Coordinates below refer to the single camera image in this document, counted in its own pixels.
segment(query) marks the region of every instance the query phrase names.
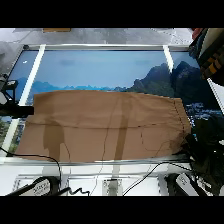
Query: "floor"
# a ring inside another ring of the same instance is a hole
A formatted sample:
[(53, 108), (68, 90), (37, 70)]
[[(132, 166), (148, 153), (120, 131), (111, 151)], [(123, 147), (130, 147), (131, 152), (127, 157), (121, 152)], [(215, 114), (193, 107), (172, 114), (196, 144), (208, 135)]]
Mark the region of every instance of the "floor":
[(184, 44), (190, 28), (72, 28), (43, 33), (42, 28), (0, 28), (0, 41), (17, 44)]

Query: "brown object on floor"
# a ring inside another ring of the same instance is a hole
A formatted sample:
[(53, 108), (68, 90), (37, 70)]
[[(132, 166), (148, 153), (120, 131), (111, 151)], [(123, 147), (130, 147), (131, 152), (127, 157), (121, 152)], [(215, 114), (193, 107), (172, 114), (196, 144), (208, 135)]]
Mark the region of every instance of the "brown object on floor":
[(168, 156), (191, 131), (181, 99), (149, 94), (55, 91), (34, 95), (34, 110), (16, 153), (61, 162)]
[(43, 28), (43, 32), (70, 32), (71, 28)]

